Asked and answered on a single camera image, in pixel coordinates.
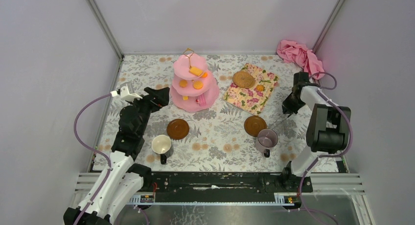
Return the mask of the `round orange cookie toy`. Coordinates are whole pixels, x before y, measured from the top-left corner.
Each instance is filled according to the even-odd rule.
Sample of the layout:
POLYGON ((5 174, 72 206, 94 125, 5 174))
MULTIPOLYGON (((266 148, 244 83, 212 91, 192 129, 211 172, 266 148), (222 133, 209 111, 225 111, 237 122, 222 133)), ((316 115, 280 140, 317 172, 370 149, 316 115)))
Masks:
POLYGON ((181 87, 181 88, 185 88, 186 86, 188 85, 188 81, 187 80, 181 80, 180 82, 179 82, 179 86, 181 87))

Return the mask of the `small orange cookie toy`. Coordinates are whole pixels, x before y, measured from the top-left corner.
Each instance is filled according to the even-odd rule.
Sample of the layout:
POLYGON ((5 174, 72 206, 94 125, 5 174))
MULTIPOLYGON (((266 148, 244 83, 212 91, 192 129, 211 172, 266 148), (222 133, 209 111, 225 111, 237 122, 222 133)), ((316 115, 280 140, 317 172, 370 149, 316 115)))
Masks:
POLYGON ((203 82, 201 82, 201 81, 194 81, 193 82, 193 87, 196 89, 196 90, 200 90, 200 89, 202 89, 203 88, 203 82))

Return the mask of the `floral rectangular serving tray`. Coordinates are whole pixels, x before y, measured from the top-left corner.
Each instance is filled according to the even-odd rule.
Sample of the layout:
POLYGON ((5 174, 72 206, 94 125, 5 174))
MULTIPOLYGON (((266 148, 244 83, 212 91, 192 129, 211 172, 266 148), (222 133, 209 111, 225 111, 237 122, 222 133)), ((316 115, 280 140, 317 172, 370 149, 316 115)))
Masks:
POLYGON ((234 83, 228 87, 223 99, 252 115, 262 113, 266 102, 270 99, 274 88, 277 86, 279 76, 258 66, 246 63, 241 71, 248 72, 255 79, 255 84, 248 89, 236 86, 234 83), (263 85, 265 90, 259 92, 255 89, 257 85, 263 85))

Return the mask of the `pink cake slice toy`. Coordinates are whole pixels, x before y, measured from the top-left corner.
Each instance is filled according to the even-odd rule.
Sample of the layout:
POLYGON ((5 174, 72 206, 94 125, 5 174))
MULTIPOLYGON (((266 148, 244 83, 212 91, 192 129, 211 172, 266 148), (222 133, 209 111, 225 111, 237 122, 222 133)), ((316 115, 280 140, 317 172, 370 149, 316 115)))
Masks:
POLYGON ((197 105, 199 105, 200 107, 203 107, 206 105, 206 99, 202 96, 199 96, 195 99, 195 102, 197 103, 197 105))

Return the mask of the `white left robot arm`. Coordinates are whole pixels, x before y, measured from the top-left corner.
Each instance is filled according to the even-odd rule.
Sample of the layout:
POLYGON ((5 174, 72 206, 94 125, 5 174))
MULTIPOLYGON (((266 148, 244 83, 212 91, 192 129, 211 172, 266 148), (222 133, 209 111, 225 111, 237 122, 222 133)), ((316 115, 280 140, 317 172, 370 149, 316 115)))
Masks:
POLYGON ((146 191, 152 184, 151 168, 135 163, 144 145, 144 132, 150 115, 169 104, 168 87, 155 90, 144 88, 147 95, 131 93, 124 85, 110 92, 128 103, 119 113, 118 132, 109 154, 97 149, 107 165, 87 196, 76 208, 67 208, 66 225, 111 225, 137 191, 146 191))

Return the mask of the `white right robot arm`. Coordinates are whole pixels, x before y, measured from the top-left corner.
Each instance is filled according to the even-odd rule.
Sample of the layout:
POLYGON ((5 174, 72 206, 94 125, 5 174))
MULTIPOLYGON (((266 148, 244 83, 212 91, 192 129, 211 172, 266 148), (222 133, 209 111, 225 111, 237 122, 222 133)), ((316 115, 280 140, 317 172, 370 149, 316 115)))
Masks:
POLYGON ((323 94, 307 72, 297 72, 292 91, 282 103, 282 112, 291 116, 304 106, 312 112, 306 130, 307 146, 283 170, 280 184, 288 192, 299 187, 299 177, 307 175, 320 158, 336 157, 339 151, 350 147, 351 109, 323 94))

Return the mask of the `pink three-tier cake stand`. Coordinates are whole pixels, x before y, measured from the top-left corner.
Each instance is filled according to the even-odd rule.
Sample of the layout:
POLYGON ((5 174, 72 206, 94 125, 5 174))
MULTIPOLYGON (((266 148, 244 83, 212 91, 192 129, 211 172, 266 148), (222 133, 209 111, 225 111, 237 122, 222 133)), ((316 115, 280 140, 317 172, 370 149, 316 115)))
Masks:
POLYGON ((173 63, 173 69, 170 96, 176 107, 195 113, 215 103, 219 87, 205 57, 187 48, 173 63))

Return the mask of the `brown saucer left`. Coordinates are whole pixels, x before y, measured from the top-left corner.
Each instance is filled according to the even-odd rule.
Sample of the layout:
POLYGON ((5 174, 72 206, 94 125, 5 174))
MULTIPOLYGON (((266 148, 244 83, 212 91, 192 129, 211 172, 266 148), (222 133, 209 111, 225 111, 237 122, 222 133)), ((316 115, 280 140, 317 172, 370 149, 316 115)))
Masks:
POLYGON ((173 140, 185 138, 189 133, 189 124, 183 119, 174 119, 166 127, 168 136, 173 140))

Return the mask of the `brown saucer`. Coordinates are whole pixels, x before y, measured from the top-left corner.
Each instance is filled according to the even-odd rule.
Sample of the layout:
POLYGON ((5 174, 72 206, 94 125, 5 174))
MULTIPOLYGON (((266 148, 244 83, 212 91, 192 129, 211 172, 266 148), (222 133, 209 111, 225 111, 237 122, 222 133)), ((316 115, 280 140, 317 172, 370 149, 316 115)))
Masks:
POLYGON ((256 137, 264 129, 267 129, 267 123, 259 116, 250 116, 244 122, 244 130, 250 136, 256 137))
POLYGON ((185 138, 189 133, 189 124, 183 119, 174 119, 166 127, 168 136, 173 140, 185 138))

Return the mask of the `orange flower cookie toy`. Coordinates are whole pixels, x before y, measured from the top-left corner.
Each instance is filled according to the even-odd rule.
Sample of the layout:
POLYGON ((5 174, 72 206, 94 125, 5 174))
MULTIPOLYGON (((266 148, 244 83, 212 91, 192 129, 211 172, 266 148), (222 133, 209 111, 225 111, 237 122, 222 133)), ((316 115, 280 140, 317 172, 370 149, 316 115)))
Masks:
POLYGON ((256 89, 257 91, 259 91, 259 92, 262 92, 262 91, 264 91, 264 90, 265 90, 265 87, 264 87, 263 85, 257 85, 257 86, 255 87, 255 89, 256 89))

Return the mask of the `brown saucer right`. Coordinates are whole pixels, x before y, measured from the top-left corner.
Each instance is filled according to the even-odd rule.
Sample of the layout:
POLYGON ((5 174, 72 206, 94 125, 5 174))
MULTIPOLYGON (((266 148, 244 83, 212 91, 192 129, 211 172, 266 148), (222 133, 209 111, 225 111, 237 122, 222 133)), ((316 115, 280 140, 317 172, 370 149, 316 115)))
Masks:
POLYGON ((244 130, 250 136, 256 137, 264 129, 267 129, 267 123, 259 116, 250 116, 244 122, 244 130))

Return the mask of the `crumpled pink cloth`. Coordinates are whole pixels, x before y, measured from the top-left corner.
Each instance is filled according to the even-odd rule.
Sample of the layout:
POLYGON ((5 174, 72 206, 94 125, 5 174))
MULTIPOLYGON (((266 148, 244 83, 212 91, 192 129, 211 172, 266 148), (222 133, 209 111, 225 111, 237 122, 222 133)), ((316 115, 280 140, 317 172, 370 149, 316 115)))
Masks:
POLYGON ((282 40, 277 45, 276 53, 283 62, 294 63, 300 66, 304 72, 308 72, 309 75, 314 75, 314 79, 316 80, 324 76, 322 61, 305 44, 282 40))

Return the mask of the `floral tablecloth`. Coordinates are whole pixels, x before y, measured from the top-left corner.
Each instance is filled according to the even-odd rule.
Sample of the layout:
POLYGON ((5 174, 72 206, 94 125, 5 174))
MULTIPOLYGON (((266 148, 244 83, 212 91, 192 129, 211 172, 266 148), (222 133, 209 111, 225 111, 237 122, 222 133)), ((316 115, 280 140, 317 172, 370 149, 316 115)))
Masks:
MULTIPOLYGON (((255 138, 244 130, 250 113, 224 101, 223 96, 232 83, 232 76, 246 63, 258 66, 279 76, 277 86, 266 102, 262 117, 267 126, 284 116, 282 101, 291 92, 293 75, 301 70, 295 64, 284 63, 277 55, 202 55, 217 80, 220 94, 214 105, 194 113, 170 104, 151 114, 144 135, 145 144, 136 162, 147 165, 153 171, 233 171, 279 172, 290 160, 294 160, 305 143, 305 132, 311 111, 303 107, 290 116, 275 132, 278 144, 269 158, 254 147, 255 138), (167 164, 160 163, 160 156, 151 150, 151 142, 158 135, 167 135, 166 127, 173 119, 183 119, 189 124, 188 135, 172 140, 174 153, 167 164)), ((130 82, 137 93, 144 87, 161 89, 171 86, 174 76, 173 63, 178 55, 127 55, 119 73, 117 87, 130 82)), ((106 123, 97 148, 109 153, 118 131, 119 111, 127 106, 119 98, 111 101, 106 123)))

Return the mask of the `round woven brown coaster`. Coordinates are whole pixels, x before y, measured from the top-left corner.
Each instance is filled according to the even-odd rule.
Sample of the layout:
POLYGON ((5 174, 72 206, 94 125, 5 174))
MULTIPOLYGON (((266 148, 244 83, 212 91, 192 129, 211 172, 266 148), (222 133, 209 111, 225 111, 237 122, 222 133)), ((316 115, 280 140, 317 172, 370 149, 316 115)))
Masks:
POLYGON ((255 84, 254 77, 245 71, 238 71, 232 77, 233 83, 241 88, 251 88, 255 84))

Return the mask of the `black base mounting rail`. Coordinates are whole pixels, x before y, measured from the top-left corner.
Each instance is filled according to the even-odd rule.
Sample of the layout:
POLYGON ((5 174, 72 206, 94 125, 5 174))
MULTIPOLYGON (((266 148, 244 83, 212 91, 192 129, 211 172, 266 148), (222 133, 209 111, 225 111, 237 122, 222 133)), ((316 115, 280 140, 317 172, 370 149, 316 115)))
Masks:
POLYGON ((138 193, 157 203, 272 203, 276 194, 313 192, 309 177, 299 184, 279 173, 158 171, 138 193))

